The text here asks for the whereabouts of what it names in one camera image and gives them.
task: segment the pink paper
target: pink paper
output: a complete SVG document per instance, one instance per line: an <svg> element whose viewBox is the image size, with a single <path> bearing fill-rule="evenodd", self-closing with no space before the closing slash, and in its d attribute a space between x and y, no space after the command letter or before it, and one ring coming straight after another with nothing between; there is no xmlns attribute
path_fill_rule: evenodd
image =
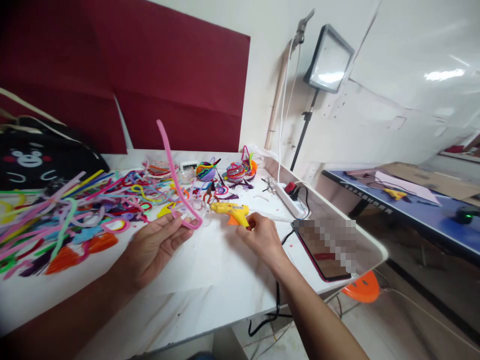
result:
<svg viewBox="0 0 480 360"><path fill-rule="evenodd" d="M424 186L417 185L413 182L401 180L393 176L389 176L380 171L377 171L375 173L375 177L377 181L383 182L385 186L389 186L390 184L397 185L399 186L399 190L406 190L407 192L412 193L420 198L441 205L435 195L433 195L432 192Z"/></svg>

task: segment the smartphone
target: smartphone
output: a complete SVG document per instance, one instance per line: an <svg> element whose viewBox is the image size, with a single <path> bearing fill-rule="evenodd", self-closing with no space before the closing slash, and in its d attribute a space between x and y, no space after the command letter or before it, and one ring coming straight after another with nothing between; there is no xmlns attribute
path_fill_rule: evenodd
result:
<svg viewBox="0 0 480 360"><path fill-rule="evenodd" d="M314 225L292 226L323 281L334 282L352 277L340 260L335 259L335 254L325 244L324 235Z"/></svg>

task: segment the yellow glue gun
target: yellow glue gun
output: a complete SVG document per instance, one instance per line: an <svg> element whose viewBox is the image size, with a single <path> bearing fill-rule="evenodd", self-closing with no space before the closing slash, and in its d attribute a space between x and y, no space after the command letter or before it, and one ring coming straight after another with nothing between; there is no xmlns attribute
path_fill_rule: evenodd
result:
<svg viewBox="0 0 480 360"><path fill-rule="evenodd" d="M401 198L403 197L406 197L407 194L402 192L402 191L398 191L398 190L392 190L392 189L383 189L384 192L386 192L388 195L390 195L391 198L395 199L395 200L400 200Z"/></svg>
<svg viewBox="0 0 480 360"><path fill-rule="evenodd" d="M229 225L242 225L250 230L250 224L246 216L249 214L249 207L246 205L237 205L229 202L214 202L211 209L219 214L229 214Z"/></svg>

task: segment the orange stool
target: orange stool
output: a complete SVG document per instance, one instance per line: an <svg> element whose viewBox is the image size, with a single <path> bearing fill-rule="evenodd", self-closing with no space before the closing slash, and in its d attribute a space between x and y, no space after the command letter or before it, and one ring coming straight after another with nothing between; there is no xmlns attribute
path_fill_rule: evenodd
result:
<svg viewBox="0 0 480 360"><path fill-rule="evenodd" d="M380 295L380 286L374 272L369 271L341 292L360 303L373 303Z"/></svg>

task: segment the red fabric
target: red fabric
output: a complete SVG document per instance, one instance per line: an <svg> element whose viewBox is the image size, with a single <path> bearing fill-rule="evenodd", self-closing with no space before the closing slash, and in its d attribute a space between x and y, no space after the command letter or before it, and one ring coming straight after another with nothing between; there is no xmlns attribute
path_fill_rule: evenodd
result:
<svg viewBox="0 0 480 360"><path fill-rule="evenodd" d="M446 153L454 153L454 154L463 153L463 151L464 151L463 145L452 145L449 148L445 149Z"/></svg>
<svg viewBox="0 0 480 360"><path fill-rule="evenodd" d="M237 152L250 37L145 0L84 0L133 146Z"/></svg>
<svg viewBox="0 0 480 360"><path fill-rule="evenodd" d="M0 11L0 87L81 133L99 152L126 154L105 63L79 3L6 3ZM4 96L0 108L38 116Z"/></svg>

